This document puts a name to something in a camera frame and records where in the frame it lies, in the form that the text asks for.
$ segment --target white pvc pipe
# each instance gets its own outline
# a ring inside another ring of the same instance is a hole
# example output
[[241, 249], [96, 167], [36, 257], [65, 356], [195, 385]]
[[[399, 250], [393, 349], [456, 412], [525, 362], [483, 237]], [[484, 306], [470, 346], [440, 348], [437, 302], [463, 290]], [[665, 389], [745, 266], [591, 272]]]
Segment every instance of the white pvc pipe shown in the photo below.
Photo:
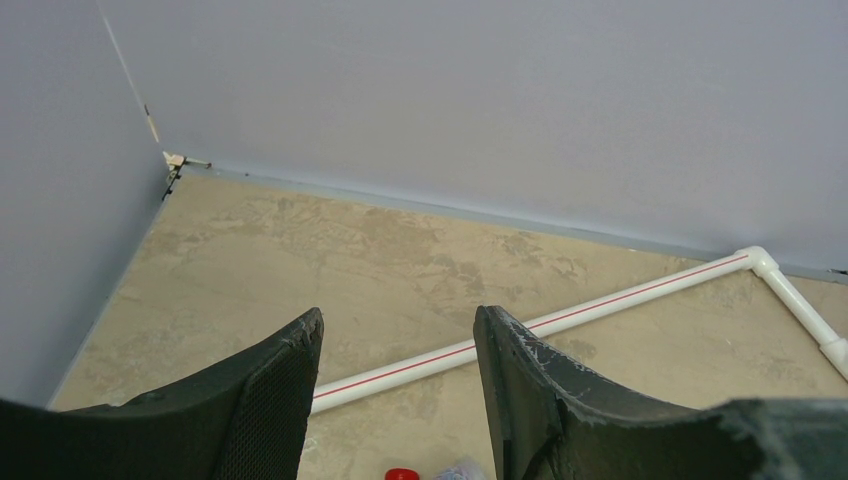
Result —
[[[728, 273], [751, 269], [775, 292], [801, 325], [819, 343], [822, 353], [848, 380], [848, 341], [830, 325], [780, 272], [777, 262], [761, 247], [748, 247], [714, 262], [668, 275], [612, 295], [539, 317], [524, 325], [540, 337], [582, 325]], [[469, 363], [477, 358], [473, 340], [424, 353], [315, 389], [312, 413], [403, 385]]]
[[848, 381], [848, 340], [840, 338], [839, 335], [819, 315], [819, 312], [810, 305], [810, 302], [801, 295], [801, 292], [780, 271], [780, 266], [765, 250], [760, 247], [750, 247], [751, 257], [754, 264], [751, 267], [758, 277], [771, 287], [775, 295], [780, 298], [786, 307], [795, 315], [798, 322], [804, 326], [816, 342], [825, 357]]
[[[751, 255], [748, 252], [739, 251], [714, 262], [539, 317], [525, 323], [525, 326], [534, 334], [544, 337], [731, 272], [749, 269], [752, 266]], [[473, 340], [466, 340], [322, 385], [316, 388], [313, 394], [312, 413], [464, 365], [476, 358], [477, 351], [474, 349]]]

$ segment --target red object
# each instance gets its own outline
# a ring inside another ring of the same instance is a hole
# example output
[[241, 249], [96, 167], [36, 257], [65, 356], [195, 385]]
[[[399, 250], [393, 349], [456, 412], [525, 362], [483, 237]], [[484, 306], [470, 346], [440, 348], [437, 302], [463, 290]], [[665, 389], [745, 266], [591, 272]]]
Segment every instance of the red object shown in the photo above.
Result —
[[386, 480], [421, 480], [415, 470], [408, 468], [393, 468], [386, 472]]

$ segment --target beige mottled floor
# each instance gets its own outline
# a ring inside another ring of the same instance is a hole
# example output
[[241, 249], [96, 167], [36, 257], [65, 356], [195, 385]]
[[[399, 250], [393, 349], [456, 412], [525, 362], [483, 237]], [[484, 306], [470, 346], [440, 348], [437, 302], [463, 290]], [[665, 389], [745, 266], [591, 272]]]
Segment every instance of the beige mottled floor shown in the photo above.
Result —
[[[257, 342], [313, 305], [326, 321], [323, 383], [470, 338], [479, 304], [530, 319], [696, 264], [187, 176], [55, 407], [124, 402]], [[848, 289], [796, 285], [848, 334]], [[848, 385], [750, 273], [550, 340], [618, 382], [694, 407], [738, 396], [848, 397]], [[465, 454], [491, 475], [476, 368], [314, 416], [301, 478], [376, 479], [398, 463], [430, 475]]]

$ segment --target gray floor trim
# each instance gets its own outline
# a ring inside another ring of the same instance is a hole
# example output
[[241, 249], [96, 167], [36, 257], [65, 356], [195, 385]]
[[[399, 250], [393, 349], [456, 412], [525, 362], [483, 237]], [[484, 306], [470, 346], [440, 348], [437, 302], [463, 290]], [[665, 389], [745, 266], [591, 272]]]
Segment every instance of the gray floor trim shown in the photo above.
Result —
[[[229, 170], [221, 170], [219, 168], [214, 167], [207, 169], [195, 165], [188, 165], [187, 167], [184, 167], [182, 171], [184, 174], [187, 175], [200, 175], [223, 178], [226, 180], [246, 182], [255, 185], [277, 188], [280, 190], [307, 193], [319, 197], [365, 203], [377, 207], [393, 208], [399, 210], [408, 210], [413, 212], [430, 213], [434, 215], [461, 218], [463, 220], [469, 220], [473, 222], [488, 223], [504, 227], [518, 228], [531, 232], [547, 233], [563, 237], [577, 238], [580, 240], [587, 240], [590, 242], [597, 242], [605, 245], [614, 245], [617, 247], [630, 248], [633, 250], [641, 250], [652, 253], [661, 253], [664, 255], [674, 255], [676, 257], [692, 258], [707, 262], [733, 253], [693, 250], [673, 245], [665, 245], [644, 240], [635, 240], [632, 238], [620, 237], [617, 235], [609, 235], [588, 230], [580, 230], [559, 225], [528, 221], [523, 220], [521, 218], [473, 212], [469, 210], [452, 208], [444, 205], [434, 205], [429, 203], [401, 200], [397, 198], [384, 197], [364, 192], [323, 187], [320, 185], [293, 182], [290, 180], [256, 176], [246, 173], [237, 173]], [[744, 248], [748, 246], [750, 245], [740, 245], [739, 248]], [[813, 280], [821, 280], [824, 282], [848, 285], [848, 275], [841, 275], [824, 270], [815, 270], [812, 268], [785, 264], [781, 264], [780, 269], [787, 275], [794, 275], [798, 277], [810, 278]]]
[[[165, 192], [166, 186], [167, 186], [167, 184], [163, 181], [162, 182], [162, 193]], [[68, 381], [68, 377], [71, 375], [71, 372], [77, 366], [77, 362], [79, 361], [80, 357], [82, 356], [82, 352], [85, 351], [85, 347], [88, 346], [88, 342], [91, 340], [92, 333], [94, 333], [94, 331], [97, 329], [97, 326], [100, 325], [100, 321], [103, 320], [103, 317], [106, 314], [106, 311], [112, 305], [112, 300], [115, 298], [115, 294], [118, 293], [118, 289], [121, 288], [121, 285], [124, 284], [124, 279], [126, 279], [127, 274], [130, 271], [130, 267], [132, 266], [132, 263], [135, 261], [136, 255], [138, 255], [138, 252], [139, 252], [139, 250], [141, 250], [141, 246], [144, 244], [144, 241], [147, 239], [147, 236], [150, 235], [150, 232], [153, 230], [153, 228], [156, 226], [156, 223], [159, 221], [159, 217], [162, 215], [162, 212], [165, 210], [165, 207], [167, 206], [168, 200], [170, 200], [170, 198], [171, 198], [171, 196], [168, 195], [160, 203], [159, 209], [156, 211], [156, 214], [153, 216], [153, 220], [150, 222], [150, 225], [147, 226], [147, 229], [145, 230], [144, 235], [141, 238], [138, 239], [138, 245], [136, 246], [132, 257], [130, 258], [130, 261], [127, 262], [127, 264], [124, 266], [124, 270], [123, 270], [123, 272], [121, 272], [120, 278], [115, 283], [115, 285], [112, 286], [112, 291], [109, 292], [109, 296], [106, 298], [106, 301], [103, 302], [103, 306], [102, 306], [102, 308], [100, 309], [100, 312], [97, 315], [97, 319], [91, 325], [91, 328], [88, 329], [88, 333], [85, 334], [85, 338], [83, 339], [82, 343], [80, 344], [80, 347], [77, 350], [77, 353], [74, 354], [73, 360], [71, 360], [71, 363], [69, 363], [68, 367], [65, 369], [65, 373], [62, 375], [62, 380], [59, 381], [59, 384], [56, 386], [56, 389], [53, 390], [53, 394], [50, 395], [50, 401], [47, 402], [47, 409], [48, 410], [54, 410], [53, 405], [56, 402], [56, 399], [59, 397], [59, 394], [62, 392], [62, 389], [65, 388], [65, 382]]]

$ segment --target plastic bag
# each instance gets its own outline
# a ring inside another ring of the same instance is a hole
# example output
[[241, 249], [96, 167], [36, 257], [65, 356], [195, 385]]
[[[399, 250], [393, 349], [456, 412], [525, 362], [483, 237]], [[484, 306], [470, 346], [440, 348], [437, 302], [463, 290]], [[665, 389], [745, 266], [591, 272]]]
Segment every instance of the plastic bag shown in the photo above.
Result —
[[436, 475], [434, 480], [486, 480], [486, 476], [477, 462], [465, 457], [453, 467]]

